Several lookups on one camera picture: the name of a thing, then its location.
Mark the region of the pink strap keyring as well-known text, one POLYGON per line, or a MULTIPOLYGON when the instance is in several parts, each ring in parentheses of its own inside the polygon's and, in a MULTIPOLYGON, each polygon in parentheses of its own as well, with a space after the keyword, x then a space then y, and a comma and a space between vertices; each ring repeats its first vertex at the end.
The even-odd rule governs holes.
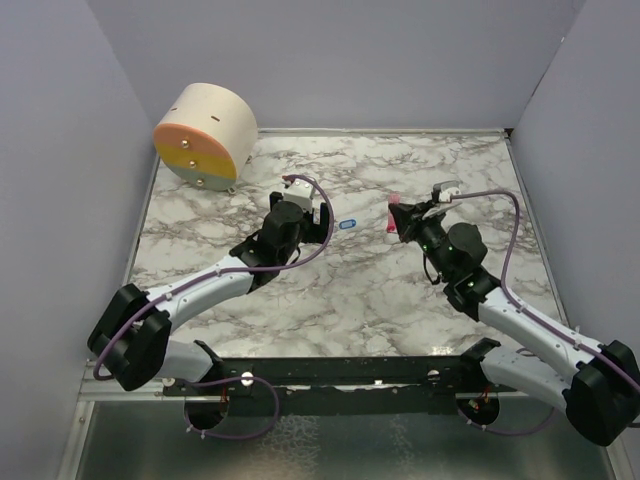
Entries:
POLYGON ((389 195, 388 198, 388 205, 387 205, 387 225, 386 225, 386 232, 387 233, 396 233, 397 232, 397 226, 396 226, 396 222, 395 222, 395 218, 393 216, 393 213, 391 212, 391 206, 392 205, 396 205, 400 202, 401 196, 398 193, 391 193, 389 195))

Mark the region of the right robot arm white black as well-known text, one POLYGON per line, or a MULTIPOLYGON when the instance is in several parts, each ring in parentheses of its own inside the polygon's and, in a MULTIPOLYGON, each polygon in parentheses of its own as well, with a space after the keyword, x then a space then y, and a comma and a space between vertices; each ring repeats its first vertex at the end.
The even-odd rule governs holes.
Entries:
POLYGON ((399 239, 419 245, 455 310, 509 336, 533 353, 528 359, 493 346, 459 367, 461 383, 481 391, 499 384, 562 411, 585 439, 611 445, 639 416, 639 367, 633 351, 604 344, 529 309, 483 261, 488 249, 477 226, 444 228, 431 202, 388 206, 399 239))

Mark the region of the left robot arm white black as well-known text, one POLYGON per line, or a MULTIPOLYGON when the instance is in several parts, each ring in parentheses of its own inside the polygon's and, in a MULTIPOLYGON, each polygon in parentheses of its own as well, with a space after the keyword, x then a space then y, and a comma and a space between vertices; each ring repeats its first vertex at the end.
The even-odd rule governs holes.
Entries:
POLYGON ((114 380, 126 391, 174 378, 199 394, 214 392, 221 359, 202 342, 172 340, 172 333, 212 307, 263 287, 281 271, 303 265, 300 245, 324 250, 333 227, 329 200, 315 207, 309 197, 274 192, 261 228, 213 266, 163 287, 120 287, 87 340, 96 357, 94 378, 114 380))

